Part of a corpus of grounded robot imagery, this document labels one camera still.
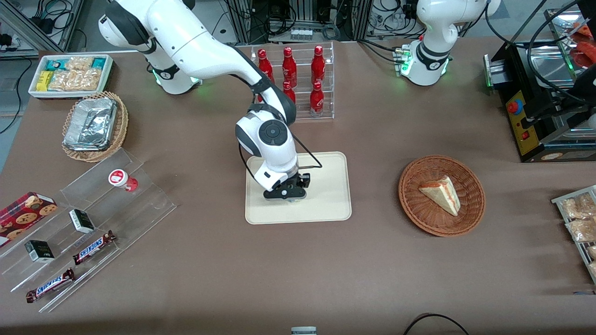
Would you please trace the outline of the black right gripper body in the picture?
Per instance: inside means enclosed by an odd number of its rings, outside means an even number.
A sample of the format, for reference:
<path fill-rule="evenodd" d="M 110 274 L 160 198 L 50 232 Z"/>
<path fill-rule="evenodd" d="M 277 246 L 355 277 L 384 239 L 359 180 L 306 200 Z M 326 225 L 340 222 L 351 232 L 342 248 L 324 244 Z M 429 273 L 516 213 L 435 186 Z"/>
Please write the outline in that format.
<path fill-rule="evenodd" d="M 311 182 L 311 174 L 297 173 L 289 177 L 286 181 L 276 185 L 272 191 L 264 191 L 263 196 L 266 200 L 302 200 L 307 196 L 306 189 Z"/>

